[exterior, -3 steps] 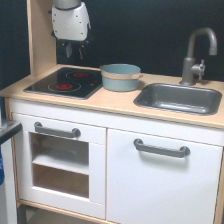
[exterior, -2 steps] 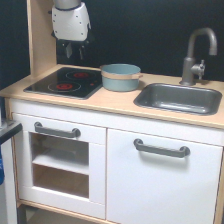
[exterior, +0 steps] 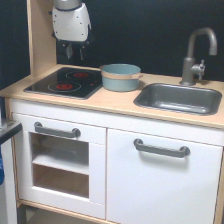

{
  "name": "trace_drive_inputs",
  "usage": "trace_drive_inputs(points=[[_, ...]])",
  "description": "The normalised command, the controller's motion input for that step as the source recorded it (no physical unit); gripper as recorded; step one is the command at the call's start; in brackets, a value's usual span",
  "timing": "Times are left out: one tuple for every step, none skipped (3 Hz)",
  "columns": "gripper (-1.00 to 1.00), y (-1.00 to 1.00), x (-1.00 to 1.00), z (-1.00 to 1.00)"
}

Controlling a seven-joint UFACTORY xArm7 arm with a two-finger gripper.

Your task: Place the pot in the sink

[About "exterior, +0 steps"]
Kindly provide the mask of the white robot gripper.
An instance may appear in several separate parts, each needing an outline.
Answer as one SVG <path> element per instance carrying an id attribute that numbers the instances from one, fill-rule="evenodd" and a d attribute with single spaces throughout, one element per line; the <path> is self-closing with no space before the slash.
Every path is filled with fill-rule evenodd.
<path id="1" fill-rule="evenodd" d="M 85 42 L 91 30 L 91 22 L 85 4 L 77 9 L 59 10 L 52 9 L 53 30 L 56 38 L 63 41 Z M 70 59 L 73 55 L 72 44 L 66 44 L 66 55 Z M 86 47 L 84 43 L 79 48 L 81 61 L 85 60 Z"/>

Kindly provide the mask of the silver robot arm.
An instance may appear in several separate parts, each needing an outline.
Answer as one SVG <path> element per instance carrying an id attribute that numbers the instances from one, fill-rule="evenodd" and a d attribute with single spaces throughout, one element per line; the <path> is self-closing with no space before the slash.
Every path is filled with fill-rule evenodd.
<path id="1" fill-rule="evenodd" d="M 53 0 L 52 20 L 58 40 L 80 44 L 80 59 L 85 56 L 85 45 L 91 32 L 91 22 L 82 0 Z"/>

